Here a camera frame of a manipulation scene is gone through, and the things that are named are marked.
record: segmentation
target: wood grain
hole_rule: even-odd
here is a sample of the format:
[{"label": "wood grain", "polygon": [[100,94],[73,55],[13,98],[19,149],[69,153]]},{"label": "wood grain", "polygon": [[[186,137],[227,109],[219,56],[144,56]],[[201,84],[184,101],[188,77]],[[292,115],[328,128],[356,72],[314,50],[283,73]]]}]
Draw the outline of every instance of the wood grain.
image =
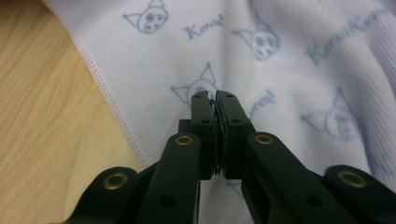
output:
[{"label": "wood grain", "polygon": [[65,220],[113,166],[140,170],[62,25],[39,1],[0,1],[0,223]]}]

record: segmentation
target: wooden table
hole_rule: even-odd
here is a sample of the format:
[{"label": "wooden table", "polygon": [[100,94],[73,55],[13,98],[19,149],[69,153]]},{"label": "wooden table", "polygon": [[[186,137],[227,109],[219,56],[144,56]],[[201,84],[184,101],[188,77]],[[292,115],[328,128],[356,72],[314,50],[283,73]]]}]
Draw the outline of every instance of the wooden table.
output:
[{"label": "wooden table", "polygon": [[140,170],[66,30],[38,0],[0,1],[0,223],[65,220],[113,166]]}]

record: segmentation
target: white towel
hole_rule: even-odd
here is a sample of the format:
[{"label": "white towel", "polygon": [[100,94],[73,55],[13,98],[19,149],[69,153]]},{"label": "white towel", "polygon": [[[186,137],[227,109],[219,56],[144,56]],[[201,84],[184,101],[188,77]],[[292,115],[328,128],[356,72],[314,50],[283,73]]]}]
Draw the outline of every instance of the white towel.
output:
[{"label": "white towel", "polygon": [[[348,164],[396,190],[395,1],[43,1],[143,167],[192,94],[224,90],[308,169]],[[216,176],[201,196],[200,223],[252,222],[240,182]]]}]

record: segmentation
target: cloth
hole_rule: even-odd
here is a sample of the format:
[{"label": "cloth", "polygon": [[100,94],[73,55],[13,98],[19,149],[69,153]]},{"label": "cloth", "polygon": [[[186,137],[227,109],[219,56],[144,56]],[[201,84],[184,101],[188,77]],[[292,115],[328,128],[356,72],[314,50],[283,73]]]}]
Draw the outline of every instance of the cloth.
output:
[{"label": "cloth", "polygon": [[[223,90],[308,169],[347,164],[396,190],[395,1],[43,1],[143,167],[194,93]],[[200,223],[251,222],[240,181],[203,182]]]}]

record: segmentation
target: wooden surface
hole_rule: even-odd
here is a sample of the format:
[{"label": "wooden surface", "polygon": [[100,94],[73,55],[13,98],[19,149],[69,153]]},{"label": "wooden surface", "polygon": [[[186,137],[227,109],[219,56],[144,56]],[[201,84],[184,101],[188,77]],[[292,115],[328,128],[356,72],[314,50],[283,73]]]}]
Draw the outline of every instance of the wooden surface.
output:
[{"label": "wooden surface", "polygon": [[103,170],[139,171],[66,31],[38,0],[0,1],[0,223],[56,223]]}]

